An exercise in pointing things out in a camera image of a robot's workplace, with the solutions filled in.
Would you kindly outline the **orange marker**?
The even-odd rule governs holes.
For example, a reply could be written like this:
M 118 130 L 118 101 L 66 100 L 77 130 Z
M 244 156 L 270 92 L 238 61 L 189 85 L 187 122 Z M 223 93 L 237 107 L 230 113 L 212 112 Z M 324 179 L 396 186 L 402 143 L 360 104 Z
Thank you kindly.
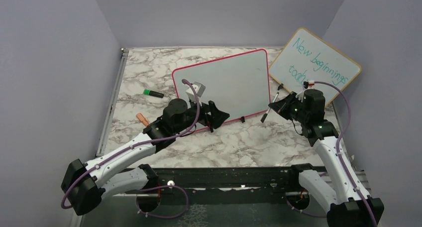
M 136 114 L 136 118 L 145 126 L 147 127 L 149 125 L 149 121 L 148 119 L 142 114 L 142 113 L 137 113 Z

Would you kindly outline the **green and black highlighter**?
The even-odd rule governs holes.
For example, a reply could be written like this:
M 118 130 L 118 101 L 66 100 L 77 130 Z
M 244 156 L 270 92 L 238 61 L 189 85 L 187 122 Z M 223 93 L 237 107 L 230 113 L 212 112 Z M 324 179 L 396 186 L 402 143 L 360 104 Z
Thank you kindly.
M 148 95 L 148 96 L 152 96 L 152 97 L 156 97 L 156 98 L 164 98 L 164 94 L 157 92 L 157 91 L 152 91 L 152 90 L 148 90 L 148 89 L 144 89 L 143 91 L 144 95 Z

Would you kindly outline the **yellow framed whiteboard with writing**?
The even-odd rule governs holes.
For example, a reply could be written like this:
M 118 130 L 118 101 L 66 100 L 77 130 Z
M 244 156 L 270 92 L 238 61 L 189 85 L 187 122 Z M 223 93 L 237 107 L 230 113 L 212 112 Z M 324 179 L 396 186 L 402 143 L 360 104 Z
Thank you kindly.
M 360 73 L 358 63 L 305 28 L 295 32 L 269 67 L 269 75 L 295 93 L 309 81 L 344 90 Z

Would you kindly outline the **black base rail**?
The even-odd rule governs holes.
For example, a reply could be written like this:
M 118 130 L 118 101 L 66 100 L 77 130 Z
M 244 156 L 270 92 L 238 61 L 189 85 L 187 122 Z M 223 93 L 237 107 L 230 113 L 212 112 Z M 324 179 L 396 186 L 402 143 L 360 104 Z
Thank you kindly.
M 323 166 L 155 168 L 162 205 L 285 204 L 285 195 L 299 195 L 298 173 Z

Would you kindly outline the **black marker cap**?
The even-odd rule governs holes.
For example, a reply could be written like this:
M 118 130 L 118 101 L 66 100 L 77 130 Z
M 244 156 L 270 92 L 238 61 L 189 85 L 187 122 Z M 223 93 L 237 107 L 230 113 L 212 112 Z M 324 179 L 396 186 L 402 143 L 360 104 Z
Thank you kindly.
M 267 115 L 268 115 L 268 114 L 267 114 L 267 113 L 265 113 L 265 114 L 262 116 L 262 118 L 261 118 L 261 120 L 260 120 L 260 121 L 261 121 L 261 123 L 263 123 L 263 122 L 265 121 L 265 119 L 266 119 Z

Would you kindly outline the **red framed whiteboard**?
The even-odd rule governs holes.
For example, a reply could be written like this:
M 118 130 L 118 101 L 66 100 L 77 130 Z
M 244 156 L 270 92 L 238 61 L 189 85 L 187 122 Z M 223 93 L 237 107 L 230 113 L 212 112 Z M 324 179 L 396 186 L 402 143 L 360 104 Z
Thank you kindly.
M 216 107 L 229 114 L 225 123 L 264 113 L 271 99 L 268 57 L 265 49 L 252 50 L 194 65 L 172 72 L 178 98 L 188 101 L 188 86 L 183 79 L 205 86 L 200 100 L 213 101 Z

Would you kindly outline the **aluminium frame left rail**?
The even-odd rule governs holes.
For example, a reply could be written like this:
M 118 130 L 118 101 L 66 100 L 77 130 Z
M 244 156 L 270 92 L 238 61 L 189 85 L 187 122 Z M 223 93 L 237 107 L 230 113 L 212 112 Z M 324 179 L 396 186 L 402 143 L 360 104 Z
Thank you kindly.
M 116 80 L 114 82 L 114 86 L 113 86 L 113 89 L 112 89 L 111 97 L 110 97 L 110 100 L 109 100 L 109 104 L 108 104 L 108 108 L 107 108 L 107 112 L 106 112 L 106 116 L 105 116 L 105 122 L 104 122 L 102 132 L 101 132 L 101 135 L 100 135 L 100 138 L 99 138 L 98 148 L 97 148 L 97 152 L 96 152 L 95 157 L 101 157 L 105 153 L 107 138 L 108 138 L 108 135 L 109 135 L 110 126 L 112 124 L 115 104 L 116 104 L 116 100 L 118 98 L 118 94 L 119 94 L 124 70 L 125 70 L 125 67 L 126 67 L 126 62 L 127 62 L 127 59 L 128 59 L 129 51 L 130 51 L 129 48 L 122 48 L 121 49 L 121 59 L 120 59 L 119 67 L 118 67 L 118 73 L 117 73 L 117 77 L 116 77 Z

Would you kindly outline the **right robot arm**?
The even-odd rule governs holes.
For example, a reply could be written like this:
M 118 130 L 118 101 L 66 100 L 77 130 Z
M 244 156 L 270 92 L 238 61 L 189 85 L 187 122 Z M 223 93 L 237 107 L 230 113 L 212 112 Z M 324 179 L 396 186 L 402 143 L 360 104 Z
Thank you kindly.
M 288 186 L 295 191 L 306 189 L 326 213 L 330 227 L 376 227 L 384 211 L 379 198 L 372 198 L 354 172 L 340 145 L 334 125 L 324 118 L 325 98 L 315 89 L 299 94 L 291 92 L 269 108 L 286 120 L 300 123 L 302 135 L 324 163 L 331 179 L 328 184 L 312 168 L 299 168 L 287 177 Z

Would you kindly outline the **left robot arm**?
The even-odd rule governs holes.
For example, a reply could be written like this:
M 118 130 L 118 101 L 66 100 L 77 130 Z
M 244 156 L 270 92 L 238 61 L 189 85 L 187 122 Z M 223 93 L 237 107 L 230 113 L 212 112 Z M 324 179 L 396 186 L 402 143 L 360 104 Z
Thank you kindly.
M 61 184 L 64 192 L 61 207 L 72 208 L 79 216 L 89 213 L 106 195 L 123 191 L 112 182 L 121 177 L 122 170 L 129 165 L 168 147 L 197 123 L 213 130 L 228 118 L 229 114 L 220 111 L 213 101 L 197 104 L 183 99 L 171 100 L 163 114 L 130 142 L 105 156 L 69 163 Z

